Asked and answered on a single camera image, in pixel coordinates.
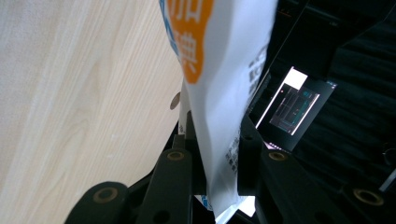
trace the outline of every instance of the white plastic bag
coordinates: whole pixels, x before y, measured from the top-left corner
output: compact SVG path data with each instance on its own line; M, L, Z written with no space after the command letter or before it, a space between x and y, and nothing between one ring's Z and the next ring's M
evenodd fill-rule
M201 201L211 205L218 223L228 221L244 200L236 188L239 126L262 72L276 4L160 0L185 77L179 130L191 110L207 183Z

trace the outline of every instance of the round hole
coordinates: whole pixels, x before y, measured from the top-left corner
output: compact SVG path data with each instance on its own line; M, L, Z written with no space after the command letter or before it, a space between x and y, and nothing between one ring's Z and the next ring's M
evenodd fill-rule
M160 211L157 214L155 214L153 221L155 223L166 223L170 219L169 212L167 211Z
M384 199L381 195L367 189L353 189L353 195L362 203L367 203L373 206L381 206L384 204Z
M171 110L175 109L178 106L178 103L180 102L180 92L176 94L176 96L173 98L171 102Z
M119 192L115 188L103 188L93 194L93 201L96 203L109 203L113 201Z
M284 161L288 158L288 155L281 152L270 152L268 156L274 161Z
M166 157L170 161L180 161L180 160L183 160L184 154L181 152L178 152L178 151L173 151L173 152L170 152Z
M327 215L325 212L316 212L315 219L317 220L318 223L321 223L321 224L333 224L334 223L332 218L329 215Z

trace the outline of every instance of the light-colored table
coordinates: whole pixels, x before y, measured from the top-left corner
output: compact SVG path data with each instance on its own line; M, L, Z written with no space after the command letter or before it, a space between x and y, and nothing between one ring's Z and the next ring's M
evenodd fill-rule
M146 175L181 79L156 0L0 1L0 223L63 223Z

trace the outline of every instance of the black machine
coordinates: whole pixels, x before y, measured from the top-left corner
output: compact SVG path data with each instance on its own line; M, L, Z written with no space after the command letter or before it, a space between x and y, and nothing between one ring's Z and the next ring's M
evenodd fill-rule
M396 168L395 27L393 0L279 1L261 82L241 124L238 193L256 196L256 213L237 212L229 223L396 223L396 190L381 186ZM279 88L292 66L312 79L300 93ZM317 102L323 109L309 128L315 116L282 114L287 104L276 104L297 97L287 106L308 111L334 88L325 106ZM92 187L65 223L214 223L193 198L205 195L205 174L191 117L186 129L172 136L153 172L129 188Z

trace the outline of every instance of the orange label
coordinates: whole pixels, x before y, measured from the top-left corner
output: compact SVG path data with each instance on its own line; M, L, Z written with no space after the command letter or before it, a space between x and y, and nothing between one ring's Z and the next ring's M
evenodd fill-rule
M204 67L204 37L213 0L168 0L168 15L184 76L196 83Z

